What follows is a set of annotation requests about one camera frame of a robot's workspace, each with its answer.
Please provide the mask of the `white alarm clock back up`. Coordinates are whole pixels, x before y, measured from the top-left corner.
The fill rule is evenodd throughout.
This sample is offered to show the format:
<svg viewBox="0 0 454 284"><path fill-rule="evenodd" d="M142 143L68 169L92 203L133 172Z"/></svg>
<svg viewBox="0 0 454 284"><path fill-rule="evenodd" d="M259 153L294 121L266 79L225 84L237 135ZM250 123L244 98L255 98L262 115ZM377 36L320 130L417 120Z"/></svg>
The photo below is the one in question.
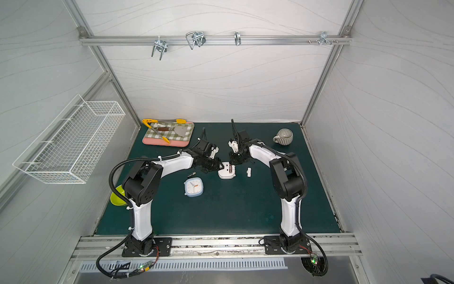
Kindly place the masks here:
<svg viewBox="0 0 454 284"><path fill-rule="evenodd" d="M222 169L218 170L218 176L223 180L230 180L236 177L235 165L232 165L233 173L229 173L229 162L222 162Z"/></svg>

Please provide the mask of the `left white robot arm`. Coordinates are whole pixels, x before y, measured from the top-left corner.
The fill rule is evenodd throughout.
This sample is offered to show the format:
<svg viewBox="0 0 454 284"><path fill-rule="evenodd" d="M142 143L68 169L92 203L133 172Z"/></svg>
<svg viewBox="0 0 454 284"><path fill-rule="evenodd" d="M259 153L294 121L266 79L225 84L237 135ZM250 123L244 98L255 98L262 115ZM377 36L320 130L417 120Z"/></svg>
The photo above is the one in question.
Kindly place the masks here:
<svg viewBox="0 0 454 284"><path fill-rule="evenodd" d="M118 165L122 167L133 164L122 188L125 191L124 200L133 210L134 225L131 235L134 239L144 241L153 234L151 203L158 192L162 177L196 167L201 167L206 172L220 170L222 162L216 157L218 151L216 146L205 151L184 149L171 156L128 159Z"/></svg>

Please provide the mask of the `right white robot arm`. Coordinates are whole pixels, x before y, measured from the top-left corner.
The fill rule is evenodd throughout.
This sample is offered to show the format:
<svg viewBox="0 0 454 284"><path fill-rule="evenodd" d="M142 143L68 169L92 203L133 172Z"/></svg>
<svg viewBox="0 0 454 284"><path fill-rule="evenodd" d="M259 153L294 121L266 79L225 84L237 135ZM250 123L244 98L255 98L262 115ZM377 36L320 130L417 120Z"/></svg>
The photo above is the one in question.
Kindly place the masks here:
<svg viewBox="0 0 454 284"><path fill-rule="evenodd" d="M287 238L300 235L300 205L308 185L297 155L279 152L258 140L239 143L232 139L228 145L232 149L232 163L241 164L255 159L269 167L274 190L281 199L281 234Z"/></svg>

